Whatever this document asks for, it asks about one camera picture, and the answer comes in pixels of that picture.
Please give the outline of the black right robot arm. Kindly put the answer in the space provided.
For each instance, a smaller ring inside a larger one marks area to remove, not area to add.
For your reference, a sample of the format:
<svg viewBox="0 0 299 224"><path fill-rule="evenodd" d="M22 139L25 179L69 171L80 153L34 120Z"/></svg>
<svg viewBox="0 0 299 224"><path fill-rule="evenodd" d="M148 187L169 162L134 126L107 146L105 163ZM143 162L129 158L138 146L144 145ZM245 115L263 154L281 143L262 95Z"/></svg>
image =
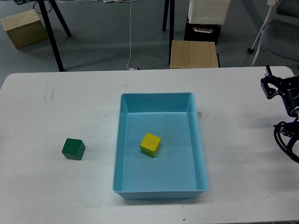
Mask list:
<svg viewBox="0 0 299 224"><path fill-rule="evenodd" d="M276 77L269 65L266 74L261 79L261 87L267 99L279 95L284 103L287 115L295 118L292 122L281 121L274 126L274 139L280 149L294 162L299 162L299 156L293 147L299 141L299 77Z"/></svg>

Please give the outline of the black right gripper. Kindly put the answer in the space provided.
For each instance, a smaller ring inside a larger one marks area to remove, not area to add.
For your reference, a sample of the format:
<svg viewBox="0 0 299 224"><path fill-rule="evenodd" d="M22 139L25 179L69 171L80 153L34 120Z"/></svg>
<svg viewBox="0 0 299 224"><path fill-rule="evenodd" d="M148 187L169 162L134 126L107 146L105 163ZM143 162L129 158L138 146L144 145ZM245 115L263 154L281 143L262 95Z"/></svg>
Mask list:
<svg viewBox="0 0 299 224"><path fill-rule="evenodd" d="M297 118L299 113L299 76L285 79L272 74L269 65L266 65L265 77L261 79L261 87L267 99L280 95L286 112L290 117Z"/></svg>

